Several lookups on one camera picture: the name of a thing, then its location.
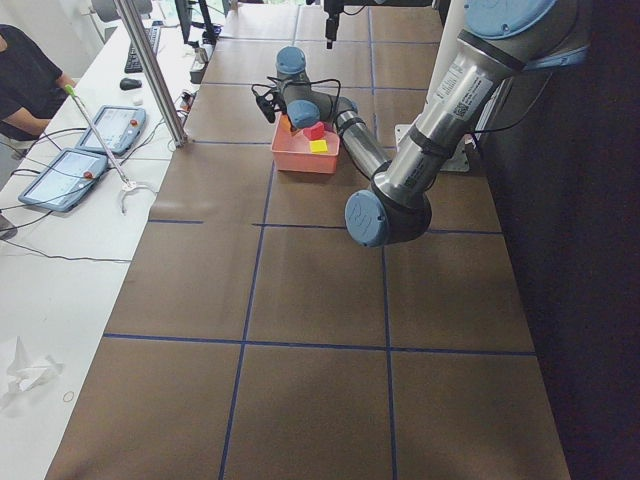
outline yellow block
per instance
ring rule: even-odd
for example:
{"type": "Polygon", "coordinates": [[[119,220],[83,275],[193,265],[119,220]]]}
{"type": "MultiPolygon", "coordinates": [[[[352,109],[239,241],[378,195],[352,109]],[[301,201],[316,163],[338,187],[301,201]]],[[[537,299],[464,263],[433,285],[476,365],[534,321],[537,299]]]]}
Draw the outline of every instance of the yellow block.
{"type": "Polygon", "coordinates": [[[311,153],[327,153],[329,151],[327,141],[324,139],[311,140],[309,142],[309,149],[311,150],[311,153]]]}

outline tablet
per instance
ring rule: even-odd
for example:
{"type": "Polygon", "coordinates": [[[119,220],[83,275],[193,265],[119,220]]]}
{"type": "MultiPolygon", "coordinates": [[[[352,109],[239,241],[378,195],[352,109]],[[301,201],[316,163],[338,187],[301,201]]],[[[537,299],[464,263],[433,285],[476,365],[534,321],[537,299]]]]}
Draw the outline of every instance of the tablet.
{"type": "MultiPolygon", "coordinates": [[[[93,119],[100,136],[114,155],[124,154],[142,131],[147,114],[144,108],[104,105],[93,119]]],[[[105,153],[90,128],[80,137],[77,149],[105,153]]]]}
{"type": "Polygon", "coordinates": [[[105,155],[65,148],[18,200],[47,210],[68,212],[98,183],[107,162],[105,155]]]}

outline crumpled tissue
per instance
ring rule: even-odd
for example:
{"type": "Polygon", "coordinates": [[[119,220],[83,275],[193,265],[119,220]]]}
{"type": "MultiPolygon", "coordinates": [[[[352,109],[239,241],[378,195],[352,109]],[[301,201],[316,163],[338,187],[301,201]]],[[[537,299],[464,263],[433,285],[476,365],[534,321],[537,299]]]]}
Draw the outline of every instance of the crumpled tissue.
{"type": "Polygon", "coordinates": [[[51,355],[31,361],[20,337],[0,344],[0,410],[18,395],[50,382],[62,373],[64,364],[51,355]]]}

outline plastic bin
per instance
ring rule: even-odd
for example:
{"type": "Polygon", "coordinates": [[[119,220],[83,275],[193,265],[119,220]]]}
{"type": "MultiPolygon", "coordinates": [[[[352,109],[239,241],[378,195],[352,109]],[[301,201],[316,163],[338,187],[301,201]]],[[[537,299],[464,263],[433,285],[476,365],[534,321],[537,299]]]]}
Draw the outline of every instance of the plastic bin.
{"type": "Polygon", "coordinates": [[[289,119],[280,115],[271,142],[271,151],[278,170],[294,172],[335,173],[338,166],[340,137],[333,132],[325,132],[328,152],[311,153],[309,140],[302,130],[292,134],[289,119]]]}

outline table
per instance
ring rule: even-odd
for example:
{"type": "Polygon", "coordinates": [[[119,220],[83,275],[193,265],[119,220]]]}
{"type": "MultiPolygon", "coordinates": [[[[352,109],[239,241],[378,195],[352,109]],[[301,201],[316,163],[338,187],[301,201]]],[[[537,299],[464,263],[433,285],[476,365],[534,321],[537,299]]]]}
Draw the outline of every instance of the table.
{"type": "MultiPolygon", "coordinates": [[[[91,113],[103,104],[132,105],[141,97],[147,111],[144,139],[162,120],[143,73],[127,74],[124,63],[129,37],[120,27],[79,81],[76,91],[91,113]],[[141,89],[121,91],[125,77],[142,80],[141,89]]],[[[172,98],[189,82],[193,53],[182,44],[176,28],[161,33],[157,59],[172,98]]],[[[68,99],[46,133],[82,127],[85,122],[68,99]]],[[[54,136],[61,147],[73,147],[80,133],[54,136]]],[[[21,168],[42,169],[56,155],[49,141],[38,142],[21,168]]],[[[124,164],[132,180],[159,188],[172,156],[171,136],[161,125],[153,140],[124,164]]],[[[18,195],[32,177],[14,176],[0,191],[0,207],[18,205],[18,195]]],[[[50,255],[121,259],[125,262],[49,259],[0,242],[0,343],[20,336],[32,358],[50,354],[65,365],[62,375],[26,392],[0,412],[0,464],[2,479],[43,478],[58,448],[75,400],[102,336],[122,281],[144,229],[155,197],[149,191],[127,196],[127,214],[117,203],[121,182],[110,171],[94,190],[69,213],[54,213],[20,228],[11,241],[50,255]]],[[[36,208],[5,209],[14,225],[36,220],[45,213],[36,208]]]]}

